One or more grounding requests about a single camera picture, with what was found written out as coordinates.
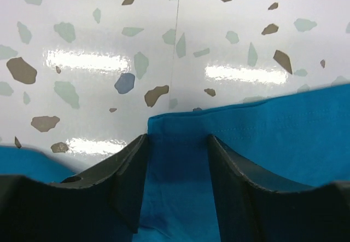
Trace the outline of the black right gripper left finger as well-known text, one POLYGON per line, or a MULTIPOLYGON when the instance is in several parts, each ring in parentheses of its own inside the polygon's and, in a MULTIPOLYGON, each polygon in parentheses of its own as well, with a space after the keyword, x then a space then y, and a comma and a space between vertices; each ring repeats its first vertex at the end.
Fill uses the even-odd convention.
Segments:
POLYGON ((144 134, 61 182, 1 175, 1 241, 131 241, 148 154, 144 134))

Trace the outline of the blue t shirt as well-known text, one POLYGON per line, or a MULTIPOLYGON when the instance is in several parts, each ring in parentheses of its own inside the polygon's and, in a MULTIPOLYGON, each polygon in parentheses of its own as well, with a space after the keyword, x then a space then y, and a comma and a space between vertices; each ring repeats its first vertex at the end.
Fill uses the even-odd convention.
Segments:
MULTIPOLYGON (((208 137, 289 180, 349 182, 349 85, 149 118, 139 227, 131 241, 221 241, 208 137)), ((1 147, 1 175, 52 183, 76 175, 31 149, 1 147)))

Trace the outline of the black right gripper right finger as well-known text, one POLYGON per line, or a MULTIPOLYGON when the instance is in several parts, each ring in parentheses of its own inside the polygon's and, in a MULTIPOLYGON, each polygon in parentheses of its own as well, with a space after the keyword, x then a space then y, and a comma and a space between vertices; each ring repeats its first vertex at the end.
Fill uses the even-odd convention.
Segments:
POLYGON ((349 182, 303 185, 207 144, 221 241, 349 241, 349 182))

